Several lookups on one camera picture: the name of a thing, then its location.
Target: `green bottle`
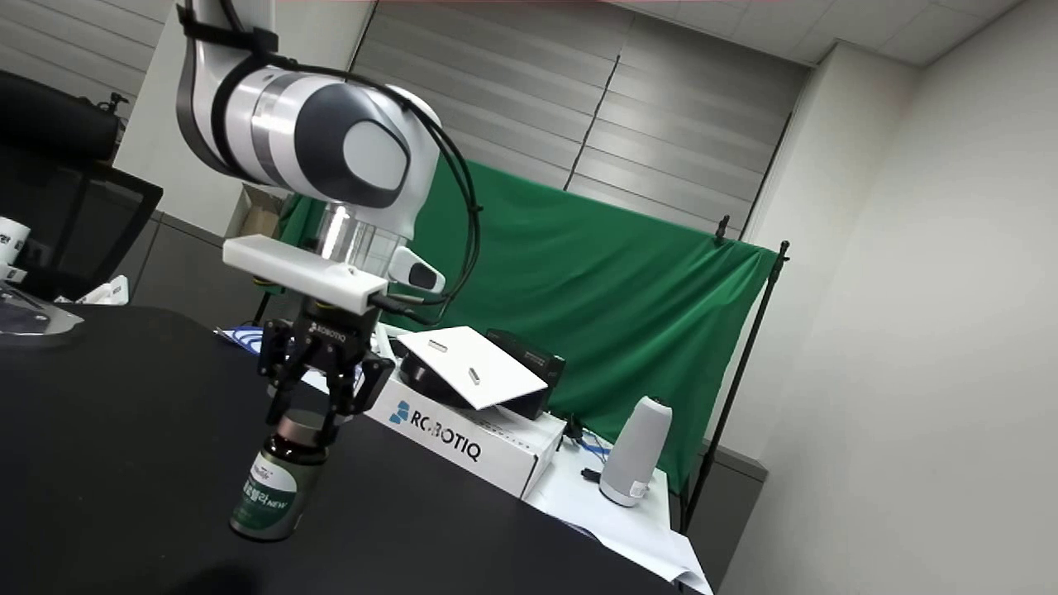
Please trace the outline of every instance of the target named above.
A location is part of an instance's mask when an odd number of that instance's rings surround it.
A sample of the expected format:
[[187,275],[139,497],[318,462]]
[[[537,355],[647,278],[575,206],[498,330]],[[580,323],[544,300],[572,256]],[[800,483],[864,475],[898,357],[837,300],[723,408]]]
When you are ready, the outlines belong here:
[[308,494],[326,461],[318,443],[325,417],[290,410],[262,445],[240,504],[231,516],[231,531],[253,544],[280,544],[299,529]]

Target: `logo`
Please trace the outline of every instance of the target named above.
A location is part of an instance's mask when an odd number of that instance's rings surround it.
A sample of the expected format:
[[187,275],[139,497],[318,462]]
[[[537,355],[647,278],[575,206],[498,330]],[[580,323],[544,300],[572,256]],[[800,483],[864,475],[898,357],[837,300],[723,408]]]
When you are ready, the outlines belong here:
[[400,401],[398,410],[392,410],[392,417],[389,417],[389,423],[400,426],[400,423],[408,423],[408,417],[411,417],[411,404]]
[[273,531],[286,523],[299,501],[299,481],[257,458],[250,475],[240,483],[240,504],[236,505],[236,529],[240,531]]
[[389,415],[389,423],[392,426],[411,423],[411,426],[423,429],[428,436],[445,443],[448,449],[463,454],[474,462],[483,458],[480,443],[466,439],[463,432],[455,432],[452,426],[445,426],[439,421],[431,421],[420,410],[411,410],[408,401],[398,401],[398,410]]

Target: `white cup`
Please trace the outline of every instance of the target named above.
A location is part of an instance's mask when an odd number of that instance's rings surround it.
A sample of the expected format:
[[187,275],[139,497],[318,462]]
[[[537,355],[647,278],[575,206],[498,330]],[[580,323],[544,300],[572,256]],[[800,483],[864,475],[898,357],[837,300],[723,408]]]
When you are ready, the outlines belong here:
[[11,278],[12,257],[21,257],[27,239],[27,225],[0,219],[0,284]]

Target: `bottle cap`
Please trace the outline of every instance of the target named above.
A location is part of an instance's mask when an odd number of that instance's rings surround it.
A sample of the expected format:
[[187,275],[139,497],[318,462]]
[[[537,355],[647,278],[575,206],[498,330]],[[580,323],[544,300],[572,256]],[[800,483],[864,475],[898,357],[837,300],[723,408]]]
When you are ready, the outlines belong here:
[[284,421],[277,421],[273,432],[286,443],[300,445],[322,445],[318,436],[325,429],[325,417],[313,410],[286,410]]

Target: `robotic arm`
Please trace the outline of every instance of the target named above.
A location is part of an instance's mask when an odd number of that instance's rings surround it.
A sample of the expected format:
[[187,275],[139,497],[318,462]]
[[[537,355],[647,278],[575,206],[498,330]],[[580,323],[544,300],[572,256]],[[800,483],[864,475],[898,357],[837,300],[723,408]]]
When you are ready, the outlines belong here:
[[193,153],[220,177],[332,201],[322,256],[262,236],[225,242],[225,264],[303,295],[299,320],[264,323],[268,423],[284,417],[300,374],[322,366],[332,386],[322,443],[332,443],[334,421],[371,408],[389,374],[388,361],[371,357],[388,284],[444,284],[404,249],[439,155],[469,214],[455,290],[474,268],[476,199],[466,163],[418,96],[277,57],[264,30],[272,0],[181,0],[177,18],[187,38],[177,130]]
[[240,239],[225,260],[358,315],[389,278],[439,290],[444,278],[404,249],[439,163],[435,114],[404,90],[273,57],[272,0],[184,0],[177,18],[177,130],[193,153],[334,206],[318,257]]

